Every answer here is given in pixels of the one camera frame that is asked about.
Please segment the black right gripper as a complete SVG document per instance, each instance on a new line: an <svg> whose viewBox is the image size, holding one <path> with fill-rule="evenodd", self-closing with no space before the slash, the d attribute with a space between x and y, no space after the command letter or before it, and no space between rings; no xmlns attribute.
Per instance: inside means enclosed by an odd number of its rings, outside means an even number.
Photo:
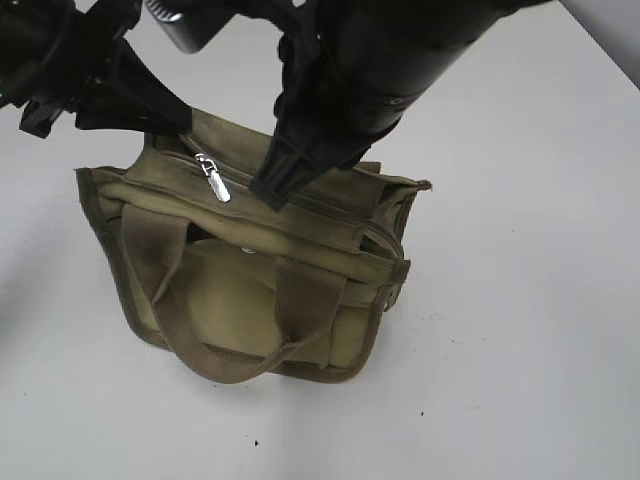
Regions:
<svg viewBox="0 0 640 480"><path fill-rule="evenodd" d="M299 26L278 44L282 92L274 104L276 128L249 189L271 209L333 168L350 169L397 124L379 127L388 107L347 78L330 43L346 4L308 1Z"/></svg>

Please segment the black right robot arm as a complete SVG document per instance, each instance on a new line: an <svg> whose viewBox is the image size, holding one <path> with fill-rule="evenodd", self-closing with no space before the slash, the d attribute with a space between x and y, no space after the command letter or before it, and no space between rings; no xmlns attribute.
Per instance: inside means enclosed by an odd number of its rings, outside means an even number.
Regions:
<svg viewBox="0 0 640 480"><path fill-rule="evenodd" d="M530 1L308 1L289 11L277 123L251 190L279 210L354 167L499 20Z"/></svg>

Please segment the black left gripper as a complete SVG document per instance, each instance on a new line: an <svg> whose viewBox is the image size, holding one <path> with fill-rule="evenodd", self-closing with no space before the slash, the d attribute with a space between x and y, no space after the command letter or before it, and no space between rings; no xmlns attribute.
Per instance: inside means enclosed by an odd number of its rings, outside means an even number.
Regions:
<svg viewBox="0 0 640 480"><path fill-rule="evenodd" d="M45 138L74 110L80 130L190 131L191 107L119 42L141 9L140 1L97 1L85 12L73 1L3 1L1 106L22 110L19 128Z"/></svg>

